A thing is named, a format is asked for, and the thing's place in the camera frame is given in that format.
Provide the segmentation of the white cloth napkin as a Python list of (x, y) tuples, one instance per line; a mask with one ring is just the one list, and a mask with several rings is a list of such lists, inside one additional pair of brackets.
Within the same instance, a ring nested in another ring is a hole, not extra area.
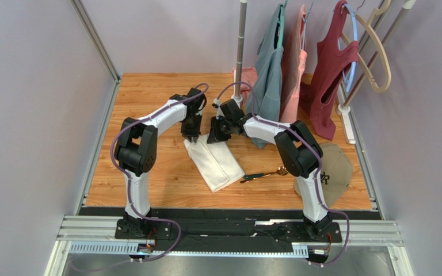
[(196, 142), (185, 139), (183, 144), (210, 191), (216, 193), (241, 179), (245, 172), (226, 142), (208, 144), (207, 138), (202, 135)]

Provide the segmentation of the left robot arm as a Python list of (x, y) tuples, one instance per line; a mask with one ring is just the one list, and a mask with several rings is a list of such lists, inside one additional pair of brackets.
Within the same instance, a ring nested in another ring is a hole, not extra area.
[(157, 160), (158, 138), (174, 124), (181, 123), (181, 134), (196, 143), (201, 132), (205, 91), (193, 87), (185, 95), (175, 94), (156, 111), (138, 118), (126, 118), (113, 139), (113, 164), (124, 174), (127, 205), (117, 222), (117, 239), (145, 239), (158, 224), (171, 226), (167, 219), (151, 217), (148, 177)]

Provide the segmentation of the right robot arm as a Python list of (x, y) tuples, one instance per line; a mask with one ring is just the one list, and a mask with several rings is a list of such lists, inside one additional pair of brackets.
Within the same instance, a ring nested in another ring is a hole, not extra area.
[(207, 142), (218, 143), (240, 135), (274, 144), (283, 166), (295, 177), (303, 201), (305, 233), (311, 239), (322, 236), (332, 223), (321, 183), (323, 151), (306, 124), (275, 122), (244, 113), (234, 99), (224, 103), (216, 99), (213, 106), (217, 114), (211, 118)]

